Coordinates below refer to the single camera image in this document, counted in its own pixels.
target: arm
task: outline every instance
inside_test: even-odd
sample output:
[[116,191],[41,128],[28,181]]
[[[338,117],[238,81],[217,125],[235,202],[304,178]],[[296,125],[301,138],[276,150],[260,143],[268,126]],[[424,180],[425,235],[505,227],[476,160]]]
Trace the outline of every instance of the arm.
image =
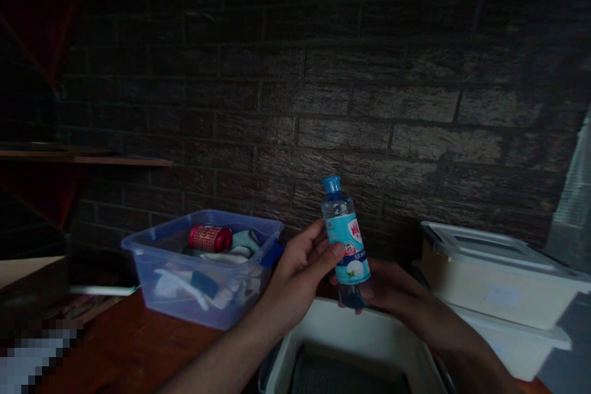
[[342,244],[329,246],[323,219],[299,233],[287,243],[257,305],[160,393],[239,393],[280,338],[301,322],[318,283],[344,255]]
[[444,302],[396,263],[369,259],[369,267],[373,282],[361,287],[361,295],[394,314],[431,346],[445,362],[460,394],[521,393],[482,336]]

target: white container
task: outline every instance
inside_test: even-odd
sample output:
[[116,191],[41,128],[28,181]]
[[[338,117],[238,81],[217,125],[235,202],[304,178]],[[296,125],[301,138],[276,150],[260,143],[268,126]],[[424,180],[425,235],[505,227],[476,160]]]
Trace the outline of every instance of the white container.
[[509,236],[422,222],[419,267],[445,301],[538,329],[556,325],[591,278]]
[[559,326],[543,331],[450,307],[487,341],[516,379],[532,381],[554,348],[570,350],[573,347],[571,339]]
[[338,356],[381,377],[406,374],[413,394],[444,393],[444,385],[427,346],[394,317],[365,309],[341,309],[334,300],[317,297],[302,322],[283,339],[267,382],[266,394],[287,394],[297,352]]

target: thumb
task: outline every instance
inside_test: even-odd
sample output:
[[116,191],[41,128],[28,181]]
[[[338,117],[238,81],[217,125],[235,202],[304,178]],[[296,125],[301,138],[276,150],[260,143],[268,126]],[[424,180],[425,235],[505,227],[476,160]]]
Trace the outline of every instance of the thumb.
[[322,277],[327,275],[345,257],[345,253],[345,246],[342,243],[332,244],[304,271],[304,275],[315,283],[320,282]]

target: water bottle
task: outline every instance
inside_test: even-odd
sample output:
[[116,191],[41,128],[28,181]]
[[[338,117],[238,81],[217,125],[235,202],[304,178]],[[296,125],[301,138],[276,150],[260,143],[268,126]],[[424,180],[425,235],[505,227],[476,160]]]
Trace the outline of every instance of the water bottle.
[[360,284],[371,277],[368,259],[353,199],[340,189],[340,177],[332,175],[322,180],[326,200],[322,203],[322,215],[330,244],[341,242],[347,254],[335,267],[339,298],[348,308],[359,309],[368,306],[360,293]]

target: brown table surface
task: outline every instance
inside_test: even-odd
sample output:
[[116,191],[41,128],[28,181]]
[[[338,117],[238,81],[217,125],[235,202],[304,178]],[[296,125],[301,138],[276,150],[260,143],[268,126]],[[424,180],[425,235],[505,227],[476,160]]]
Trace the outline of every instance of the brown table surface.
[[[328,283],[321,283],[316,295],[337,297]],[[88,324],[84,337],[43,376],[36,392],[154,392],[222,334],[147,309],[138,291]],[[244,393],[258,393],[258,376],[252,376]],[[520,386],[530,394],[549,393],[538,379]]]

